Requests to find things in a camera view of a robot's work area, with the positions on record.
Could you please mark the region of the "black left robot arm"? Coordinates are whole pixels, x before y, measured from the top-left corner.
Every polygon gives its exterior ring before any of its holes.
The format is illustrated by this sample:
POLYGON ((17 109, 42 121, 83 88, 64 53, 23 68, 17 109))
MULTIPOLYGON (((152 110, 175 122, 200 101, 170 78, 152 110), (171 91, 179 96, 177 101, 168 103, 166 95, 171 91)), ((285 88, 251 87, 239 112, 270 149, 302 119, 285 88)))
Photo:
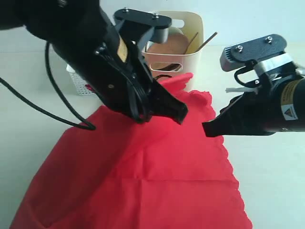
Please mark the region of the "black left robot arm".
POLYGON ((121 9, 114 21, 97 0, 3 0, 0 28, 25 27, 46 41, 105 106, 138 123, 163 116, 181 123, 187 106, 162 87, 142 55, 167 40, 171 18, 121 9))

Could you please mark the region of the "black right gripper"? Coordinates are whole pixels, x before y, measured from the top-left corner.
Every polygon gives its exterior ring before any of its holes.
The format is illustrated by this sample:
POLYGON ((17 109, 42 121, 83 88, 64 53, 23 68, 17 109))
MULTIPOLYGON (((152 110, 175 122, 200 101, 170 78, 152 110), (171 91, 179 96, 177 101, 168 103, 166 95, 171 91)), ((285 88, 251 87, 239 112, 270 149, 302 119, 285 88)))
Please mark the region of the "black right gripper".
POLYGON ((268 136, 282 132, 280 93, 283 87, 282 81, 275 81, 266 93, 245 87, 229 88, 230 93, 243 94, 234 97, 215 119, 202 123, 205 135, 268 136))

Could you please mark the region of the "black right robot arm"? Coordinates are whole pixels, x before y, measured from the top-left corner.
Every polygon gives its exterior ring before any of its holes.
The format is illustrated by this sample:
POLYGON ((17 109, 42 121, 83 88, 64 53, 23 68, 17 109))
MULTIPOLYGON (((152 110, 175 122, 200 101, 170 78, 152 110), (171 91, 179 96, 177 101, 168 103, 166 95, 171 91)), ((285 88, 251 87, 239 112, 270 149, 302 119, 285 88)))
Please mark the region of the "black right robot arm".
POLYGON ((207 137, 304 132, 305 77, 293 62, 260 76, 257 92, 234 97, 203 129, 207 137))

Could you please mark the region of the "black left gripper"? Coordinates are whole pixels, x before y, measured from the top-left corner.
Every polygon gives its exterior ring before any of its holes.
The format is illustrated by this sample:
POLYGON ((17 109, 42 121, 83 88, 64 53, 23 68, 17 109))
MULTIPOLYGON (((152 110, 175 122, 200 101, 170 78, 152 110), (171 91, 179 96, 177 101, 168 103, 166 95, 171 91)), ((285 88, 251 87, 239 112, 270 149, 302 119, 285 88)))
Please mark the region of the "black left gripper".
POLYGON ((167 117, 182 124, 187 105, 171 95, 157 80, 141 54, 152 31, 100 31, 97 33, 99 59, 103 62, 104 82, 95 89, 111 110, 132 119, 167 117))

